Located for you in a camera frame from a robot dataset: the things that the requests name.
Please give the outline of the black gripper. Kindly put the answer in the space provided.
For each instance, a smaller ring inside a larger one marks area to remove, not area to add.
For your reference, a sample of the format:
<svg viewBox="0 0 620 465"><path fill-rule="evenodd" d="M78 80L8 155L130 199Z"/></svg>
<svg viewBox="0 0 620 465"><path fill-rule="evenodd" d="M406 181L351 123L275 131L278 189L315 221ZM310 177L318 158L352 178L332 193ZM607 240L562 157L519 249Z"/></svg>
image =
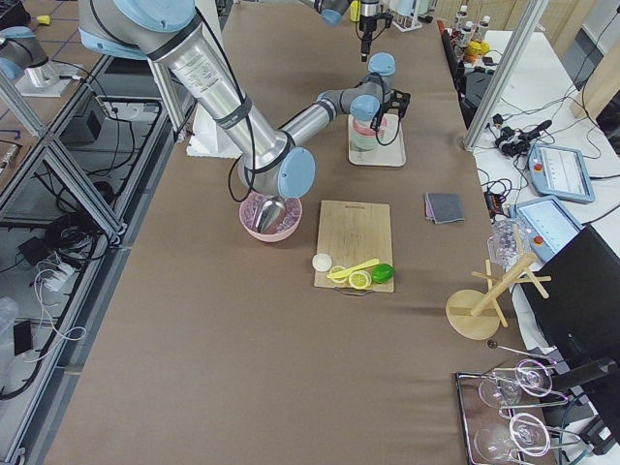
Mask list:
<svg viewBox="0 0 620 465"><path fill-rule="evenodd" d="M385 22L384 27L390 28L393 14L381 2L360 2L357 30L360 33L360 60L367 61L373 40L373 33L377 30L380 20Z"/></svg>
<svg viewBox="0 0 620 465"><path fill-rule="evenodd" d="M380 127L384 116L390 110L397 111L398 121L402 121L411 102L411 94L398 89L384 90L381 98L380 109L375 115L375 126Z"/></svg>

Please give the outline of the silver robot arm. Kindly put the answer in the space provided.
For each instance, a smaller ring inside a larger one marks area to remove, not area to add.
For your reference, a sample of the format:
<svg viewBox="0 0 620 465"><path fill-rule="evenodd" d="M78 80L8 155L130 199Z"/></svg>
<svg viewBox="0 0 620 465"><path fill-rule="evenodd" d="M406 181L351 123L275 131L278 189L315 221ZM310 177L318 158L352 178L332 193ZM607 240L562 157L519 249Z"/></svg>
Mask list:
<svg viewBox="0 0 620 465"><path fill-rule="evenodd" d="M301 1L301 4L317 12L327 25L336 26L350 9L352 1L314 0ZM380 1L361 0L357 10L356 36L360 40L360 60L367 62L374 40L391 27L393 15Z"/></svg>
<svg viewBox="0 0 620 465"><path fill-rule="evenodd" d="M404 114L410 94L392 86L395 60L381 52L362 57L369 73L355 87L328 90L280 129L274 129L241 89L213 24L193 1L81 1L82 44L102 54L146 60L169 69L241 150L238 166L248 189L300 198L312 187L316 163L302 143L341 114L377 126L384 114Z"/></svg>

